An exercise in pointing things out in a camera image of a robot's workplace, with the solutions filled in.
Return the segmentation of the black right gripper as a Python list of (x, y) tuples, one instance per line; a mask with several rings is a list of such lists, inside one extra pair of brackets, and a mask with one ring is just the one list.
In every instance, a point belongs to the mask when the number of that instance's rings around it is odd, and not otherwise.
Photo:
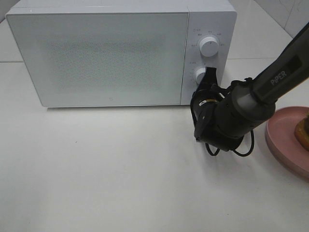
[(225, 136), (217, 127), (214, 115), (218, 103), (223, 100), (219, 92), (211, 87), (217, 84), (216, 68), (206, 67), (205, 75), (192, 95), (190, 110), (194, 124), (194, 137), (198, 142), (204, 143), (206, 150), (210, 147), (217, 151), (234, 150), (239, 146), (239, 139)]

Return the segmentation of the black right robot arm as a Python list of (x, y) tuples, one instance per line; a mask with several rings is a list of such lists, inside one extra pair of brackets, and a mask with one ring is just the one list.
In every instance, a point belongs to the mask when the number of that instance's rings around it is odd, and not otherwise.
[[(273, 116), (276, 101), (308, 77), (308, 25), (254, 79), (234, 80), (221, 88), (216, 69), (206, 67), (190, 102), (195, 139), (205, 144), (210, 155), (235, 152), (245, 134), (253, 137), (253, 130)], [(215, 153), (210, 146), (217, 148)]]

